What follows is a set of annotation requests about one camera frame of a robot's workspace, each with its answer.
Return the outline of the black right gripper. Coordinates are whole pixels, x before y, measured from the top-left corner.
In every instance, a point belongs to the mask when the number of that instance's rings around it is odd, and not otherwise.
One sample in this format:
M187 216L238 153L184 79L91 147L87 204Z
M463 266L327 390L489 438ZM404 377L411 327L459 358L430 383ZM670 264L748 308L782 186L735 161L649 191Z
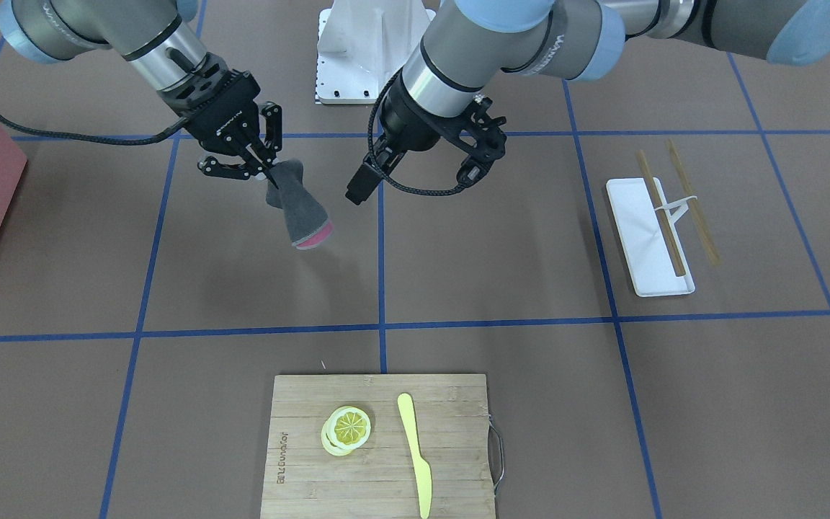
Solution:
M224 164L216 156L198 161L208 177L248 180L266 177L279 190L273 169L282 148L282 110L265 102L258 108L260 86L248 71L206 68L182 79L170 89L170 108L187 119L184 127L206 151L240 156L237 164Z

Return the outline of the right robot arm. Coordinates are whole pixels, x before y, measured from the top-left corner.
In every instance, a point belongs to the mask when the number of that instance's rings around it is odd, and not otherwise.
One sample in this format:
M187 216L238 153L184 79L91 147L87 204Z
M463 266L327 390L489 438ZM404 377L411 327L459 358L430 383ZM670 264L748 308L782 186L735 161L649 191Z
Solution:
M280 106L256 103L256 79L208 50L189 25L195 16L195 1L3 1L0 32L38 63L115 50L208 153L199 164L204 174L271 178L282 145Z

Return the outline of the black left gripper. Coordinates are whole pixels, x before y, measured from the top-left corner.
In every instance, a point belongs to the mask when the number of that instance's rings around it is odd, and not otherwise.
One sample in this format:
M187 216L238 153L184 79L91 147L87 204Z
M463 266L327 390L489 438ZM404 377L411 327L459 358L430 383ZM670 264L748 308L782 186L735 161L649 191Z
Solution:
M444 117L415 102L401 79L392 79L381 93L376 119L382 128L372 146L372 160L364 160L347 185L345 197L355 205L368 200L409 151L428 151L441 137L465 129L467 112Z

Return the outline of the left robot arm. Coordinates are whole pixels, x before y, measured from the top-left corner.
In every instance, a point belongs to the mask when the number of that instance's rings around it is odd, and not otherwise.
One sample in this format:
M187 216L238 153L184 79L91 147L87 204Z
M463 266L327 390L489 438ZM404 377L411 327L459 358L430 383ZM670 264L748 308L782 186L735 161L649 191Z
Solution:
M627 40L684 40L768 63L806 66L830 53L830 1L445 1L372 109L346 198L363 203L379 184L419 196L474 186L505 155L504 117L488 114L483 88L500 72L594 81L616 66ZM391 178L409 152L441 139L465 152L448 190Z

